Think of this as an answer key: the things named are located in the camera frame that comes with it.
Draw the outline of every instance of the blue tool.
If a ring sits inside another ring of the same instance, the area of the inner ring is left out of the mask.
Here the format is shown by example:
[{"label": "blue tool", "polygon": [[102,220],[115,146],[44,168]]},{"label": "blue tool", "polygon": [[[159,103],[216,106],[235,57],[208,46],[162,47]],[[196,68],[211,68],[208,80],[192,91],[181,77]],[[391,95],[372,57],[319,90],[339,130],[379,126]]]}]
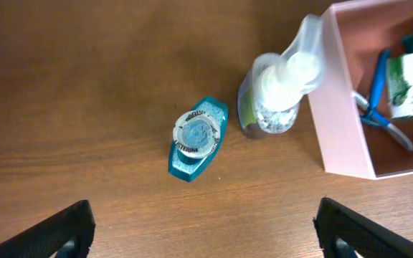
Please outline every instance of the blue tool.
[{"label": "blue tool", "polygon": [[356,91],[353,91],[353,98],[356,104],[364,111],[361,116],[361,122],[376,127],[381,127],[390,134],[399,144],[401,144],[408,151],[413,151],[412,141],[395,125],[390,123],[382,114],[377,112],[377,105],[380,102],[381,93],[384,90],[385,76],[386,76],[386,61],[390,56],[390,51],[385,50],[380,54],[377,63],[374,80],[372,81],[371,94],[369,101],[361,96]]}]

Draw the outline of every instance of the wooden table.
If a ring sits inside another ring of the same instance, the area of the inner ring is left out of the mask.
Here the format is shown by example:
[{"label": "wooden table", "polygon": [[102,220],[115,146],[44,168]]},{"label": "wooden table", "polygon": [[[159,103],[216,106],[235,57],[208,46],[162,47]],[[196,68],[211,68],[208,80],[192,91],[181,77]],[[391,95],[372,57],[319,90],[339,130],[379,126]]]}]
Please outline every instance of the wooden table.
[{"label": "wooden table", "polygon": [[[90,257],[320,257],[324,196],[413,241],[413,176],[330,175],[307,100],[249,140],[236,93],[331,0],[0,1],[0,242],[80,200]],[[224,144],[193,183],[167,172],[174,121],[226,102]]]}]

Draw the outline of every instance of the black object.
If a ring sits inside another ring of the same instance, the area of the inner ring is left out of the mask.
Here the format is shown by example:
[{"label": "black object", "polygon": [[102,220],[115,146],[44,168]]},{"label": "black object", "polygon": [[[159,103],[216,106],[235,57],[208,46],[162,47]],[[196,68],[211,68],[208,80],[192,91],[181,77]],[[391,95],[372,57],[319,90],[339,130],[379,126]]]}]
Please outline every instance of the black object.
[{"label": "black object", "polygon": [[0,244],[0,258],[84,258],[95,222],[87,200],[78,201]]},{"label": "black object", "polygon": [[324,257],[413,257],[413,242],[330,198],[313,223]]}]

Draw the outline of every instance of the cardboard box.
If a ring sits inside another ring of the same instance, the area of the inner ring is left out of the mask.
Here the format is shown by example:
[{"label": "cardboard box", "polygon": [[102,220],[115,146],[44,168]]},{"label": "cardboard box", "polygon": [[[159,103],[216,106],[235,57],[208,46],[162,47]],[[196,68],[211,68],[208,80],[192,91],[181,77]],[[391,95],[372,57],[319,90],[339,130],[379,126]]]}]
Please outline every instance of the cardboard box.
[{"label": "cardboard box", "polygon": [[[384,130],[361,124],[353,89],[369,97],[379,53],[404,53],[401,38],[413,32],[413,1],[347,1],[324,14],[326,77],[309,94],[325,170],[380,179],[413,173],[413,152]],[[379,112],[389,117],[387,93]],[[413,120],[394,120],[413,142]]]}]

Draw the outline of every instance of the open box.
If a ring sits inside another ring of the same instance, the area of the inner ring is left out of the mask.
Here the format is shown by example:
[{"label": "open box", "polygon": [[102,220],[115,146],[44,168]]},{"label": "open box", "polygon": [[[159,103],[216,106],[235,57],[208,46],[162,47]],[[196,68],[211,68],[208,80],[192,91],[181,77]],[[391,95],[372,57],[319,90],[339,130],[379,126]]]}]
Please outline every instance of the open box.
[{"label": "open box", "polygon": [[[310,108],[325,170],[380,179],[413,173],[413,152],[380,128],[362,125],[353,90],[369,96],[381,51],[404,53],[401,38],[413,32],[413,1],[347,1],[324,14],[326,77],[309,94]],[[384,91],[378,106],[389,115]],[[393,120],[413,142],[413,119]]]}]

